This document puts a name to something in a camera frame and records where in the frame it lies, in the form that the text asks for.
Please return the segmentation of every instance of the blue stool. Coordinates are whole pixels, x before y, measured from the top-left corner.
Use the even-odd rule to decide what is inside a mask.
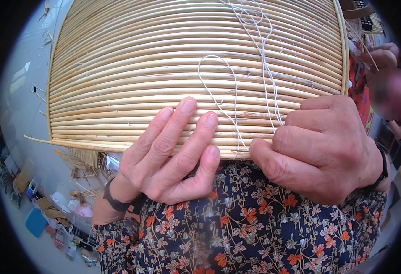
[[[27,229],[35,235],[35,237],[39,238],[46,225],[47,220],[42,216],[41,211],[37,208],[33,208],[26,220]]]

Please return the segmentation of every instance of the floral blouse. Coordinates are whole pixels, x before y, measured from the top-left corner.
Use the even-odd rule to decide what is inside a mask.
[[[385,202],[357,189],[340,205],[314,204],[253,162],[230,161],[208,197],[146,200],[140,223],[95,225],[94,235],[105,274],[345,273],[369,255]]]

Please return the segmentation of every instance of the white thread loop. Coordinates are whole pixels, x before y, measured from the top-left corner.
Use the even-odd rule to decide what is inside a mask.
[[[203,81],[202,76],[200,75],[200,65],[201,65],[200,63],[202,63],[202,61],[203,61],[205,58],[208,58],[208,57],[219,58],[220,60],[224,61],[224,62],[226,63],[226,66],[231,70],[232,75],[234,76],[234,84],[235,84],[234,91],[235,91],[235,94],[236,94],[236,96],[235,96],[235,98],[234,98],[234,117],[235,117],[235,120],[233,120],[233,119],[231,118],[231,116],[229,116],[227,113],[225,113],[225,112],[223,111],[223,109],[220,107],[220,105],[223,103],[223,100],[222,100],[220,103],[218,103],[218,102],[216,101],[216,99],[215,99],[214,96],[213,96],[213,93],[211,93],[211,91],[209,90],[209,88],[207,87],[207,85],[205,84],[205,82]],[[202,59],[200,59],[198,65],[197,65],[197,74],[199,75],[199,79],[200,79],[200,81],[202,82],[203,86],[204,86],[205,89],[208,91],[208,93],[210,94],[211,98],[214,100],[214,103],[217,105],[217,107],[220,109],[220,111],[221,111],[223,114],[225,114],[226,117],[228,117],[228,118],[230,119],[230,121],[231,121],[231,122],[234,124],[234,126],[236,127],[237,141],[238,141],[238,143],[237,143],[237,150],[240,149],[240,140],[241,140],[241,143],[243,144],[243,146],[245,147],[245,149],[246,149],[247,151],[249,151],[249,149],[247,148],[247,146],[246,146],[245,143],[243,142],[243,138],[241,137],[239,128],[237,127],[237,78],[236,78],[236,74],[234,73],[234,70],[231,68],[231,66],[228,64],[228,62],[226,62],[223,58],[221,58],[221,57],[219,57],[219,56],[217,56],[217,55],[207,55],[207,56],[204,56]]]
[[[269,65],[268,65],[268,63],[267,63],[267,61],[266,61],[265,50],[264,50],[264,44],[266,43],[267,39],[270,37],[270,35],[271,35],[272,32],[274,31],[274,28],[273,28],[273,26],[272,26],[272,24],[271,24],[271,22],[270,22],[270,19],[267,17],[266,14],[263,13],[263,10],[261,9],[260,5],[259,5],[255,0],[245,0],[245,1],[239,1],[239,2],[241,3],[241,5],[243,5],[243,2],[246,2],[246,1],[247,1],[247,2],[255,3],[255,4],[257,5],[257,7],[259,8],[259,10],[255,10],[255,9],[245,9],[245,8],[242,8],[242,7],[238,6],[238,5],[232,4],[230,0],[228,0],[227,2],[225,2],[224,0],[220,0],[221,3],[223,3],[224,5],[226,5],[226,6],[230,7],[230,8],[232,8],[232,11],[234,12],[236,18],[239,20],[240,24],[243,26],[243,28],[245,29],[245,31],[246,31],[246,33],[248,34],[248,36],[249,36],[249,37],[252,39],[252,41],[254,42],[254,44],[255,44],[255,46],[257,47],[258,52],[259,52],[259,54],[260,54],[260,56],[261,56],[261,61],[262,61],[262,64],[263,64],[263,66],[262,66],[262,69],[263,69],[263,84],[264,84],[264,94],[265,94],[265,99],[266,99],[267,113],[268,113],[268,115],[269,115],[269,120],[270,120],[270,124],[272,125],[273,132],[275,133],[275,127],[274,127],[274,123],[273,123],[273,121],[272,121],[272,117],[271,117],[271,115],[270,115],[269,102],[268,102],[268,98],[267,98],[267,85],[266,85],[265,72],[269,75],[269,78],[270,78],[270,80],[272,81],[272,88],[273,88],[273,94],[274,94],[274,111],[275,111],[275,116],[276,116],[276,118],[277,118],[277,120],[279,121],[279,123],[280,123],[281,126],[283,126],[284,124],[283,124],[283,121],[281,120],[280,111],[279,111],[278,102],[277,102],[278,90],[277,90],[277,87],[276,87],[276,85],[275,85],[275,81],[274,81],[274,77],[273,77],[273,75],[272,75],[272,72],[270,71]],[[244,13],[244,14],[247,14],[247,15],[250,17],[250,19],[251,19],[252,21],[249,21],[248,19],[244,19],[244,18],[243,18],[243,13]],[[269,26],[270,26],[270,31],[269,31],[268,35],[267,35],[265,38],[262,37],[261,31],[259,30],[259,27],[258,27],[258,23],[261,23],[261,22],[263,21],[263,18],[265,18],[265,19],[268,21]],[[251,34],[249,33],[249,31],[247,30],[245,24],[254,25],[254,26],[257,28],[258,37],[259,37],[260,40],[261,40],[261,48],[258,46],[258,43],[254,40],[254,38],[252,37],[252,35],[251,35]],[[235,83],[235,100],[234,100],[234,116],[235,116],[235,117],[234,117],[234,120],[233,120],[228,114],[226,114],[226,113],[223,111],[223,109],[220,107],[220,105],[223,103],[223,101],[221,101],[220,103],[218,103],[218,102],[215,100],[213,94],[212,94],[211,91],[208,89],[207,85],[205,84],[205,82],[204,82],[203,79],[202,79],[202,76],[200,75],[200,65],[201,65],[202,61],[203,61],[205,58],[208,58],[208,57],[219,58],[220,60],[222,60],[223,62],[225,62],[226,65],[227,65],[227,67],[231,70],[232,75],[234,76],[234,83]],[[208,91],[208,93],[210,94],[211,98],[214,100],[214,102],[215,102],[215,104],[217,105],[217,107],[220,109],[220,111],[221,111],[223,114],[226,115],[226,117],[228,117],[228,118],[231,120],[231,122],[232,122],[232,123],[234,124],[234,126],[236,127],[238,144],[237,144],[236,156],[234,157],[234,160],[235,160],[236,157],[237,157],[237,155],[238,155],[239,148],[240,148],[240,140],[241,140],[241,143],[243,144],[243,146],[245,147],[245,149],[246,149],[247,151],[249,151],[248,147],[247,147],[247,146],[244,144],[244,142],[243,142],[243,138],[241,137],[240,131],[239,131],[238,126],[237,126],[237,77],[236,77],[236,74],[234,73],[234,70],[233,70],[232,67],[228,64],[228,62],[226,62],[223,58],[221,58],[221,57],[219,57],[219,56],[217,56],[217,55],[207,55],[207,56],[204,56],[204,57],[199,61],[198,65],[197,65],[197,73],[198,73],[198,75],[199,75],[200,81],[202,82],[203,86],[205,87],[205,89],[206,89],[206,90]]]

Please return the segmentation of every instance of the black bracelet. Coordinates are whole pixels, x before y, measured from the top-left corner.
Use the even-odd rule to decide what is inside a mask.
[[[110,191],[109,191],[109,186],[110,186],[110,183],[112,183],[113,179],[114,178],[110,179],[107,182],[107,184],[105,186],[105,193],[103,195],[103,199],[106,199],[109,202],[110,206],[112,206],[112,208],[115,209],[116,211],[120,211],[120,212],[128,211],[129,213],[132,213],[132,214],[139,214],[141,207],[142,207],[144,201],[146,200],[147,196],[145,196],[142,193],[130,203],[122,203],[119,200],[114,200],[112,198],[112,196],[110,195]]]
[[[383,157],[383,171],[381,172],[379,178],[377,179],[377,181],[375,183],[367,186],[367,189],[370,189],[370,190],[376,189],[378,187],[378,185],[381,183],[381,181],[383,181],[385,178],[389,177],[388,166],[386,165],[386,156],[384,154],[384,151],[377,144],[376,144],[376,146],[377,146],[378,150],[381,152],[381,156]]]

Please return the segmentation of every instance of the rattan bundle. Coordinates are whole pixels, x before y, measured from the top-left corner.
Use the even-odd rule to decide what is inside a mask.
[[[278,90],[282,120],[306,98],[345,94],[348,46],[335,0],[231,1],[261,7],[273,32],[265,56]],[[257,26],[246,25],[257,42]],[[268,22],[258,24],[262,37]],[[261,57],[233,9],[219,0],[75,0],[63,22],[50,63],[47,118],[50,141],[81,149],[123,152],[144,132],[155,114],[192,96],[197,111],[181,135],[177,152],[205,112],[219,115],[211,144],[223,159],[236,157],[236,127],[203,87],[200,74],[221,108],[234,117],[246,145],[271,140]],[[269,86],[268,104],[274,113]],[[280,125],[271,115],[274,126]]]

